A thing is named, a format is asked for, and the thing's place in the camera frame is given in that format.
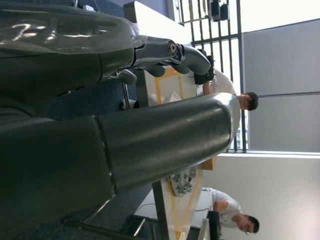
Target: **black object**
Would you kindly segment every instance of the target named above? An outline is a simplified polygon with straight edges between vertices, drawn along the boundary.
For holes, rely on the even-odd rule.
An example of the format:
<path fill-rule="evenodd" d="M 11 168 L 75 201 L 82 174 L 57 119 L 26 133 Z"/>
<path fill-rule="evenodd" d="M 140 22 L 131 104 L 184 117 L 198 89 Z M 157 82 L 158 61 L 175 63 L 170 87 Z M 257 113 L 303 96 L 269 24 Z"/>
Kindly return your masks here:
<path fill-rule="evenodd" d="M 215 22 L 220 21 L 221 19 L 220 5 L 219 5 L 218 0 L 214 0 L 211 3 L 211 16 L 212 19 Z"/>
<path fill-rule="evenodd" d="M 217 211 L 209 211 L 207 218 L 209 219 L 211 240 L 219 240 L 221 236 L 219 213 Z"/>
<path fill-rule="evenodd" d="M 213 0 L 211 3 L 211 17 L 214 22 L 229 20 L 230 18 L 229 4 L 220 5 L 221 0 Z"/>
<path fill-rule="evenodd" d="M 194 82 L 196 85 L 202 85 L 209 81 L 212 81 L 214 79 L 214 59 L 212 58 L 212 56 L 209 55 L 207 56 L 206 51 L 203 50 L 203 49 L 198 49 L 201 53 L 202 53 L 203 55 L 205 55 L 210 63 L 211 67 L 210 69 L 205 75 L 198 75 L 198 74 L 194 74 Z"/>
<path fill-rule="evenodd" d="M 228 4 L 223 4 L 220 9 L 221 14 L 221 21 L 229 20 L 230 18 L 229 6 Z"/>

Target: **gray wall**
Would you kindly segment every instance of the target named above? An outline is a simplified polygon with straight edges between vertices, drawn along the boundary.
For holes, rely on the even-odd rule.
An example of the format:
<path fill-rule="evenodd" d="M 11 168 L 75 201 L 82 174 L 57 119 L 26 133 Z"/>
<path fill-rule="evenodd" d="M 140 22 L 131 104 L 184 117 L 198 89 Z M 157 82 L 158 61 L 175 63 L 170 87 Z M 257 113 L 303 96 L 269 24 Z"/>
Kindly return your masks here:
<path fill-rule="evenodd" d="M 221 239 L 318 240 L 319 158 L 220 154 L 215 170 L 205 171 L 205 185 L 230 195 L 260 223 L 257 235 L 224 228 Z"/>
<path fill-rule="evenodd" d="M 319 152 L 320 20 L 243 34 L 251 151 Z M 302 93 L 297 96 L 275 96 Z"/>

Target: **desk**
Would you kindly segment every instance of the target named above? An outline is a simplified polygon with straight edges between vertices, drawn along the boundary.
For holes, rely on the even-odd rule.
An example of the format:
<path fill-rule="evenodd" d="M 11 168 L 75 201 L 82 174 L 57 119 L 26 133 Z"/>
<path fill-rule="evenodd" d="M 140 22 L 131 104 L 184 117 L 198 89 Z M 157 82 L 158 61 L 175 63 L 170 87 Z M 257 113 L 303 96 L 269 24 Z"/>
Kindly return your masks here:
<path fill-rule="evenodd" d="M 200 229 L 205 219 L 209 209 L 214 205 L 212 195 L 209 191 L 201 191 L 198 204 L 195 208 L 195 213 L 191 221 L 190 226 L 192 228 Z M 135 217 L 146 218 L 149 221 L 158 222 L 157 211 L 155 209 L 155 197 L 153 189 L 138 207 L 134 213 Z"/>
<path fill-rule="evenodd" d="M 135 1 L 126 4 L 124 12 L 125 18 L 137 24 L 140 35 L 171 39 L 185 45 L 191 42 L 190 33 L 184 27 L 141 3 Z M 168 67 L 166 73 L 159 78 L 147 72 L 141 72 L 137 76 L 140 107 L 162 104 L 171 92 L 176 92 L 181 99 L 196 96 L 192 73 L 183 75 Z M 155 209 L 153 206 L 150 218 L 158 219 L 162 240 L 186 239 L 203 183 L 203 171 L 198 169 L 192 191 L 183 197 L 174 196 L 168 178 L 152 184 L 152 201 L 155 204 Z M 149 193 L 147 198 L 152 199 L 152 195 Z"/>

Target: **dark gray metal casing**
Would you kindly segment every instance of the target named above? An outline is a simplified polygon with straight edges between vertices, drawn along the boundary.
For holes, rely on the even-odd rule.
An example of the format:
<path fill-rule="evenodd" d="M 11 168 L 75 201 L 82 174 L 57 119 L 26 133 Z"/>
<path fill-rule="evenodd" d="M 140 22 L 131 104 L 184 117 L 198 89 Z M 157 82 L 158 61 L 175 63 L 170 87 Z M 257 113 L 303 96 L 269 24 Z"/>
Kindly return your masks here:
<path fill-rule="evenodd" d="M 1 58 L 5 53 L 16 53 Z M 121 66 L 131 64 L 134 49 L 103 54 L 39 54 L 0 51 L 0 107 L 11 106 L 36 116 L 49 99 L 93 87 Z"/>
<path fill-rule="evenodd" d="M 240 122 L 229 93 L 99 116 L 117 191 L 154 182 L 224 152 Z"/>
<path fill-rule="evenodd" d="M 113 196 L 94 118 L 25 117 L 0 125 L 0 239 Z"/>

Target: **robotic arm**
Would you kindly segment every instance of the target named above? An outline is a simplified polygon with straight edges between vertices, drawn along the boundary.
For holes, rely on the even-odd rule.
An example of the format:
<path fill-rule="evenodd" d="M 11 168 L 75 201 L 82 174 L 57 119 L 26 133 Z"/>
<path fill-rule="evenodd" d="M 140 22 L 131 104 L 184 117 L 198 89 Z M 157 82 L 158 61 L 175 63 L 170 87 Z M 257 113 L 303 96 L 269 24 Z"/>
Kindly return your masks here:
<path fill-rule="evenodd" d="M 0 239 L 157 181 L 226 149 L 240 121 L 228 93 L 68 121 L 36 117 L 52 97 L 130 69 L 205 74 L 199 51 L 139 38 L 123 18 L 0 4 Z"/>

